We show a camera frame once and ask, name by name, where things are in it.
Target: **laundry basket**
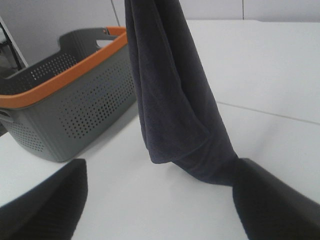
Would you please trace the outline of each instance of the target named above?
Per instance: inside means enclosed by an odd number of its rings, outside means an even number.
[[[29,152],[71,159],[136,100],[127,43],[124,27],[60,37],[58,53],[0,78],[0,122]]]

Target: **microfiber cloth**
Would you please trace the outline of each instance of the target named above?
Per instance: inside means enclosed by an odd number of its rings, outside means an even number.
[[[233,150],[178,0],[125,0],[142,137],[151,161],[233,186],[250,240],[319,240],[320,206]]]
[[[126,27],[141,131],[151,161],[231,185],[238,157],[179,1],[126,0]]]
[[[88,195],[84,159],[74,159],[0,208],[0,240],[70,240]]]

